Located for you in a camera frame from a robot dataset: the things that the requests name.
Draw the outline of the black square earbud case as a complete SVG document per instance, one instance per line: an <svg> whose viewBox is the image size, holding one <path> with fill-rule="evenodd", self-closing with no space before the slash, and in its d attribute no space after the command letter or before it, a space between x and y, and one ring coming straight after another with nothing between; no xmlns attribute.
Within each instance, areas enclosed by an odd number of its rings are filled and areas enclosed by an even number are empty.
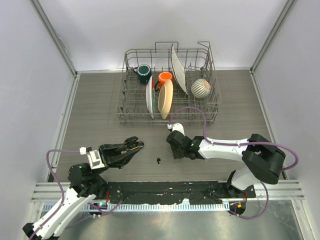
<svg viewBox="0 0 320 240"><path fill-rule="evenodd" d="M142 141L139 141L139 138L137 136L132 136L127 138L123 144L127 152L133 151L136 149L142 149L145 145Z"/></svg>

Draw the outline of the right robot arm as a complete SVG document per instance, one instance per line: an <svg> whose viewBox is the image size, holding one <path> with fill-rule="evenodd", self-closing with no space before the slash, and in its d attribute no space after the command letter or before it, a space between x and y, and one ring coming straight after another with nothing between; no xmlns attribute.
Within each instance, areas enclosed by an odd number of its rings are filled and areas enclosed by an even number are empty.
<svg viewBox="0 0 320 240"><path fill-rule="evenodd" d="M259 134L241 140L205 139L204 136L189 138L178 130L170 132L166 138L175 159L191 160L224 159L243 162L245 167L234 170L229 175L225 189L219 198L236 198L249 186L258 182L276 185L282 172L286 154L270 144Z"/></svg>

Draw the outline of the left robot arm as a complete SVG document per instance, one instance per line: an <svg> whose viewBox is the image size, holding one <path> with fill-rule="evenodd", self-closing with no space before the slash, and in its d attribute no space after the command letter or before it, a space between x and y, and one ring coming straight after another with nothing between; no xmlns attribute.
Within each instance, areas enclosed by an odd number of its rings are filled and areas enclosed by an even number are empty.
<svg viewBox="0 0 320 240"><path fill-rule="evenodd" d="M102 144L97 150L80 147L77 153L85 155L87 162L69 168L68 189L61 190L60 200L41 219L24 225L25 235L30 240L57 240L85 205L106 196L108 184L101 173L110 168L122 169L143 147L136 136L119 144Z"/></svg>

